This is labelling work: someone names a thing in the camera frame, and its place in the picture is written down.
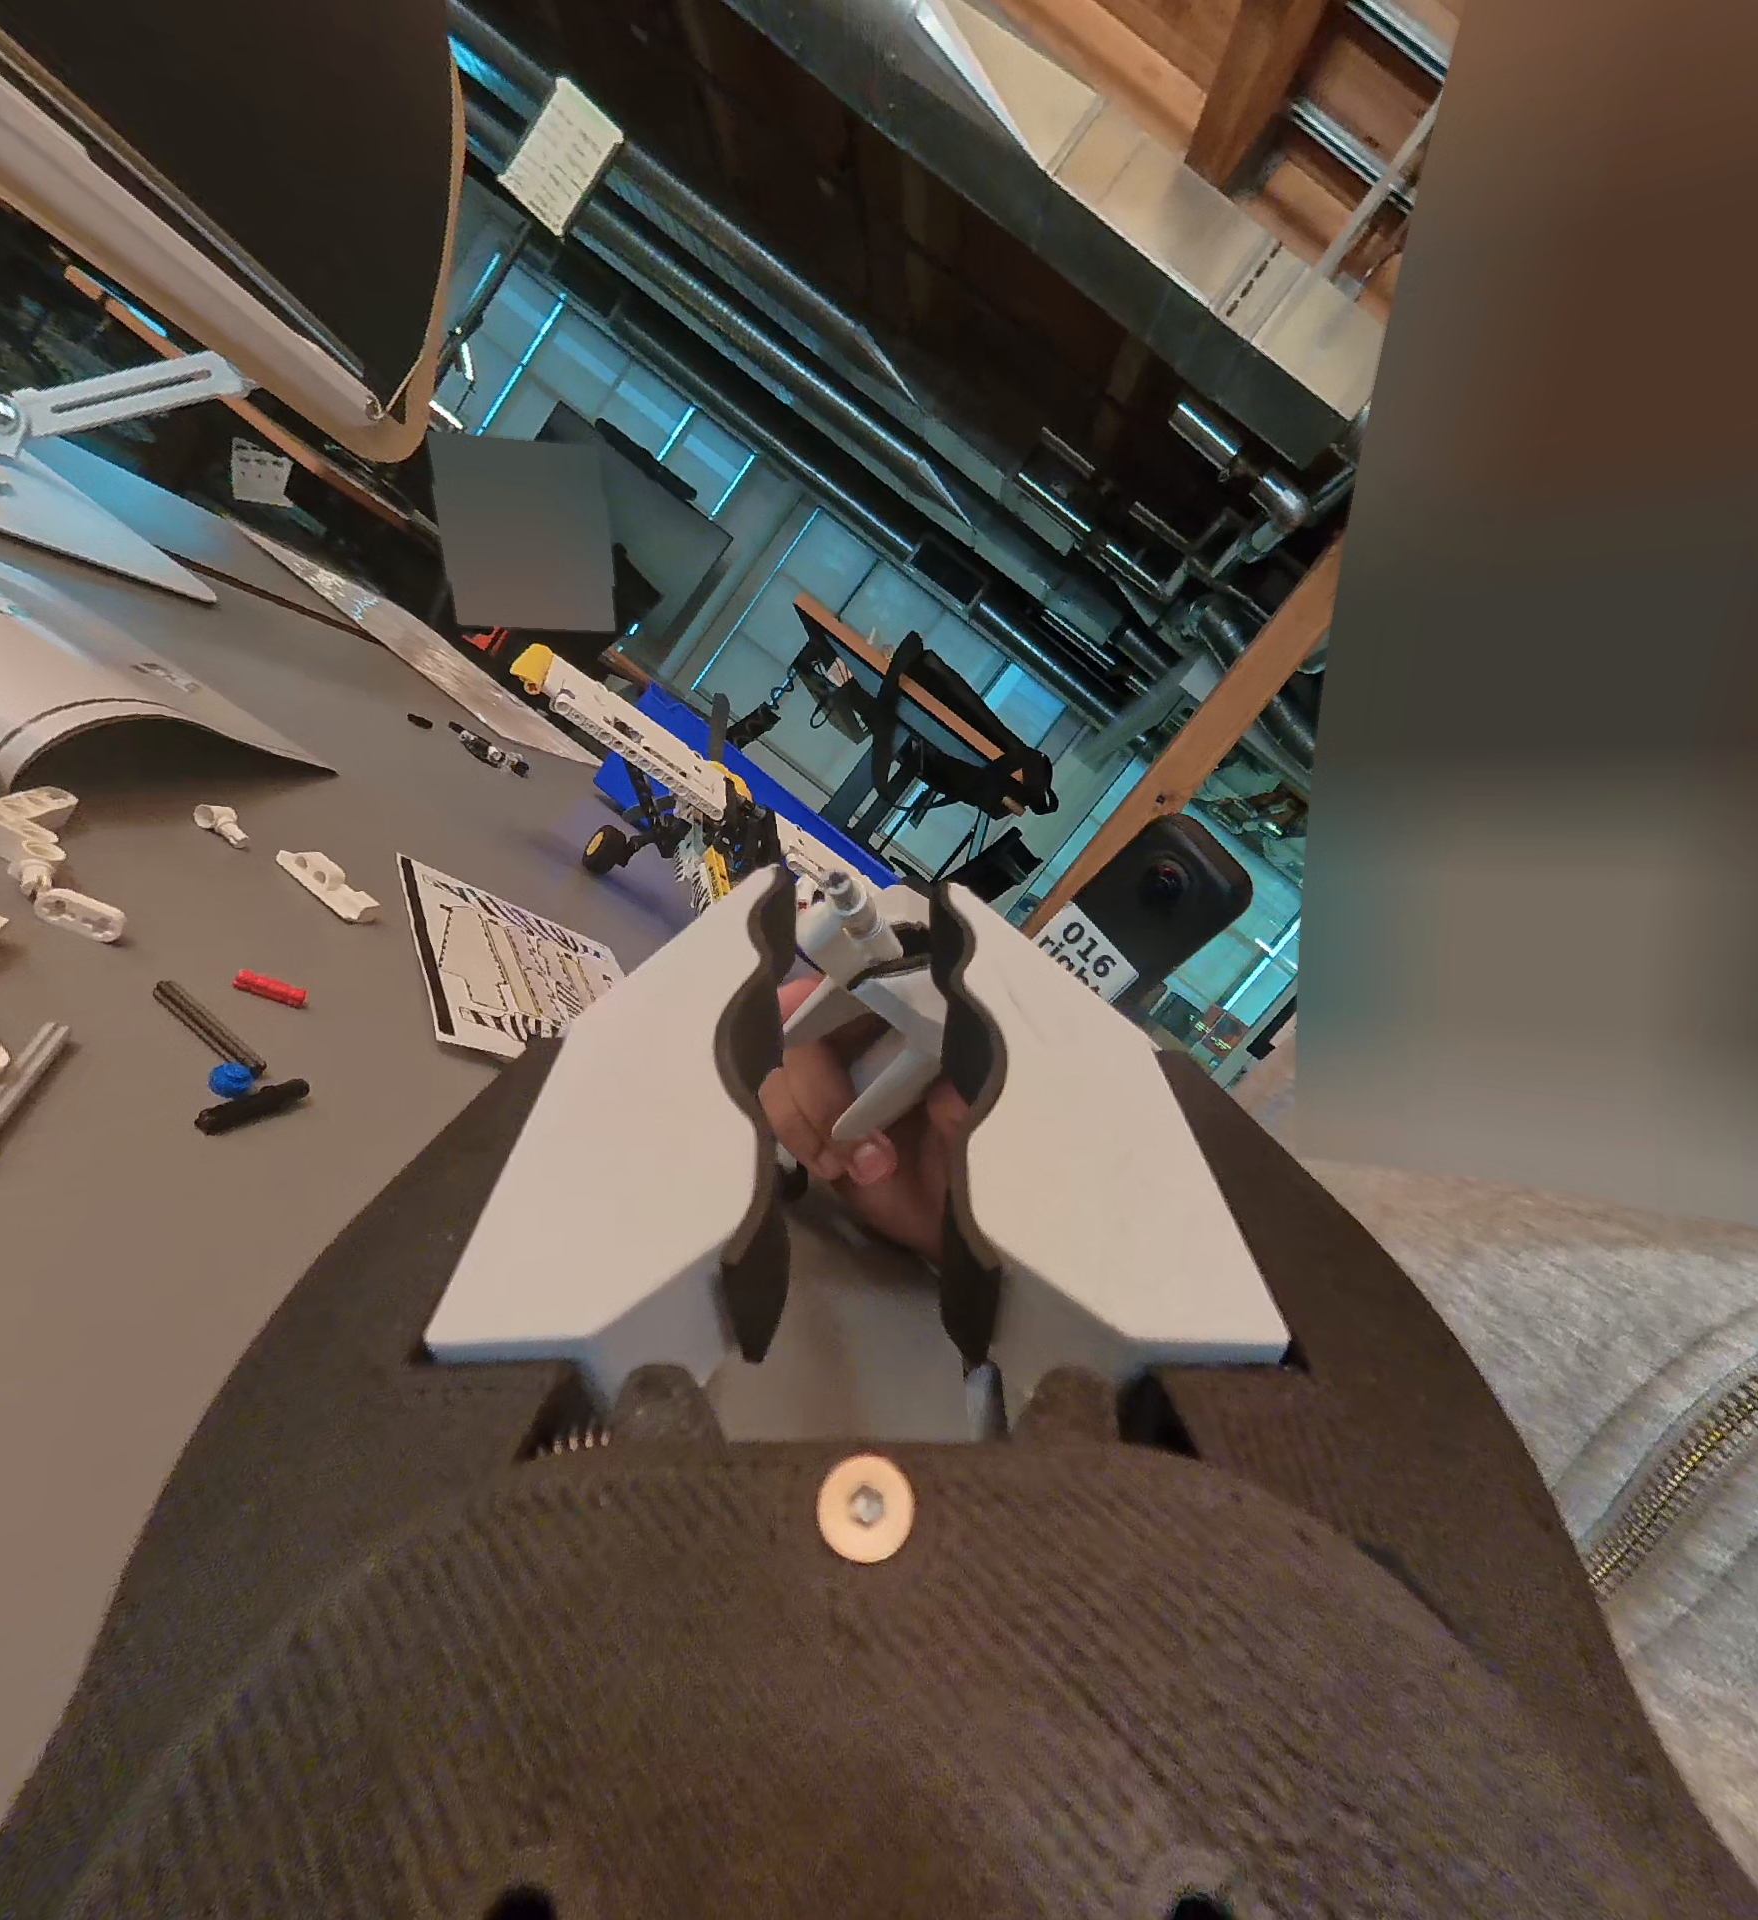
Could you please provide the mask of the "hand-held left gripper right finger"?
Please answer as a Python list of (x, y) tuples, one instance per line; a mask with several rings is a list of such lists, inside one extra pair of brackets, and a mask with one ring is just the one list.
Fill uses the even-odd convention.
[(963, 1366), (1032, 1394), (1059, 1369), (1279, 1365), (1288, 1325), (1169, 1058), (963, 889), (933, 903), (930, 966), (965, 1103), (938, 1263)]

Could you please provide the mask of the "long black lego axle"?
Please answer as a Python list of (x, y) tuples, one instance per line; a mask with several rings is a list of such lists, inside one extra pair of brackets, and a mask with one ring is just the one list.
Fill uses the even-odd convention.
[(161, 978), (152, 987), (152, 998), (202, 1044), (223, 1064), (244, 1068), (255, 1080), (269, 1075), (269, 1060), (258, 1049), (244, 1042), (242, 1036), (200, 998), (189, 993), (181, 983)]

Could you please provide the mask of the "open lego instruction booklet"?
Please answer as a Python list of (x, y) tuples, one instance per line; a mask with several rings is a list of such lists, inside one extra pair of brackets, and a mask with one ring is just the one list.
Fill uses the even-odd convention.
[(211, 685), (58, 596), (52, 612), (0, 588), (0, 798), (64, 742), (122, 725), (178, 725), (293, 767), (333, 767)]

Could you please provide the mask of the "printed sticker sheet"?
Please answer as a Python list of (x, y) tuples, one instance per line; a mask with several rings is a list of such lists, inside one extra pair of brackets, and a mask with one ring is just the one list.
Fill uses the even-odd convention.
[(395, 867), (440, 1046), (517, 1060), (625, 980), (608, 947), (569, 927), (411, 854)]

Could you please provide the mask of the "wooden post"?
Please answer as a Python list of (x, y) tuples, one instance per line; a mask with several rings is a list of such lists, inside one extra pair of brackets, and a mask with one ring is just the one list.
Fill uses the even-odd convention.
[(1231, 664), (1160, 756), (1022, 925), (1030, 940), (1050, 925), (1151, 827), (1179, 817), (1279, 698), (1330, 631), (1344, 565), (1338, 535), (1244, 653)]

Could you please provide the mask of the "person's grey sweatshirt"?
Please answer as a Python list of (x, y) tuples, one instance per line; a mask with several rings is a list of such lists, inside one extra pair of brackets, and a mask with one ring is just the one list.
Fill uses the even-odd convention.
[(1758, 1888), (1758, 1228), (1306, 1166), (1490, 1381), (1653, 1729)]

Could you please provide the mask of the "yellow and white lego vehicle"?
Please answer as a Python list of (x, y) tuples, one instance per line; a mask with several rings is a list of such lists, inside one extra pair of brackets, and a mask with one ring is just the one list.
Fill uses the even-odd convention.
[(696, 752), (545, 645), (520, 653), (511, 675), (531, 698), (626, 769), (637, 829), (596, 829), (578, 856), (584, 872), (605, 878), (644, 851), (661, 852), (695, 914), (751, 875), (776, 867), (792, 877), (801, 909), (825, 898), (827, 880), (841, 867), (835, 852), (755, 798), (723, 759)]

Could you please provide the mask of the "black desk monitor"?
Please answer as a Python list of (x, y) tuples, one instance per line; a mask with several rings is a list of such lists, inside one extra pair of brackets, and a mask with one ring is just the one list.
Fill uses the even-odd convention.
[(443, 2), (11, 2), (0, 37), (342, 350), (366, 462), (427, 436), (463, 176)]

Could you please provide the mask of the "person's right hand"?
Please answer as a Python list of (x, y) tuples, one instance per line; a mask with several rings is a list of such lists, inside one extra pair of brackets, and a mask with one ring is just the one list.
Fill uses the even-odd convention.
[(866, 1232), (928, 1266), (941, 1264), (948, 1162), (970, 1116), (946, 1078), (937, 1078), (889, 1128), (836, 1138), (853, 1082), (844, 1046), (828, 1038), (786, 1046), (763, 1082), (760, 1105), (776, 1147)]

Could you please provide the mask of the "white lego panel piece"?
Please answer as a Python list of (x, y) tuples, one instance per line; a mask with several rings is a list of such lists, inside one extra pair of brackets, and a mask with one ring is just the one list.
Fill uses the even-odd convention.
[(326, 854), (278, 851), (275, 863), (338, 922), (364, 927), (379, 920), (382, 912), (379, 898), (355, 889)]

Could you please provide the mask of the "background wooden desk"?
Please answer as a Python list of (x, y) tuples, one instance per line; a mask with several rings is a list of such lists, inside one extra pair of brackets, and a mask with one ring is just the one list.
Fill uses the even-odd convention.
[[(895, 646), (858, 633), (813, 593), (796, 593), (792, 611), (805, 637), (792, 664), (816, 710), (816, 725), (865, 744), (870, 739), (873, 712), (887, 693)], [(1003, 759), (1006, 748), (999, 737), (979, 725), (957, 696), (928, 685), (921, 670), (930, 668), (933, 660), (927, 653), (915, 670), (903, 675), (896, 686), (895, 732), (966, 767), (989, 767)]]

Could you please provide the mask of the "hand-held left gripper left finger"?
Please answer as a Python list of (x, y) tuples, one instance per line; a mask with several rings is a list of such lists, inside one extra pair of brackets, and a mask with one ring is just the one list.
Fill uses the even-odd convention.
[(766, 1361), (792, 1238), (760, 1092), (796, 884), (749, 877), (566, 1030), (427, 1326), (440, 1365), (587, 1381)]

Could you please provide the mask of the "grey monitor base plate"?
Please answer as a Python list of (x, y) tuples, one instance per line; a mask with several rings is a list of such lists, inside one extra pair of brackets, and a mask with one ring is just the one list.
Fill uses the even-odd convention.
[(205, 579), (36, 459), (0, 459), (0, 535), (183, 602), (207, 608), (219, 602)]

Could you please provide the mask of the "black office chair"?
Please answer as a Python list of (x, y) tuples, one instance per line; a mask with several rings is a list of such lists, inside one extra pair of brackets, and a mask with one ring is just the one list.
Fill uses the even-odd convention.
[(1054, 762), (1003, 722), (918, 633), (861, 696), (875, 797), (917, 820), (961, 805), (991, 823), (1059, 810)]

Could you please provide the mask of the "short black lego axle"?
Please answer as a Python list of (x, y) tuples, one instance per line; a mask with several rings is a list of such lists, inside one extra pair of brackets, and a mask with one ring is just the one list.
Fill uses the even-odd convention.
[(195, 1116), (195, 1128), (207, 1138), (225, 1138), (242, 1128), (298, 1110), (313, 1098), (313, 1084), (303, 1078), (262, 1082), (248, 1092), (225, 1098)]

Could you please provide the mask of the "grey lego axle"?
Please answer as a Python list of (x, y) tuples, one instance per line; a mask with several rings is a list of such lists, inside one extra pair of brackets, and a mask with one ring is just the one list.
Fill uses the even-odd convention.
[(63, 1064), (72, 1046), (72, 1029), (48, 1021), (0, 1075), (0, 1141), (27, 1112), (42, 1082)]

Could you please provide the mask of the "hanging white paper sheet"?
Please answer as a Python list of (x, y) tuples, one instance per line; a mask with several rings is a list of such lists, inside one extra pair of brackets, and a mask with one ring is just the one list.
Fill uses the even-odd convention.
[(539, 229), (564, 238), (625, 147), (625, 129), (572, 78), (559, 77), (499, 171), (499, 187)]

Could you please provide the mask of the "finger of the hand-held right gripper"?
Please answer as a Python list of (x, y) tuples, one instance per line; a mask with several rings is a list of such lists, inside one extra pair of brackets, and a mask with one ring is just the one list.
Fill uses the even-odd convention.
[(853, 984), (825, 976), (786, 1014), (782, 1038), (819, 1044), (866, 1018), (881, 1021), (908, 1046), (941, 1046), (946, 998), (930, 965), (866, 970)]

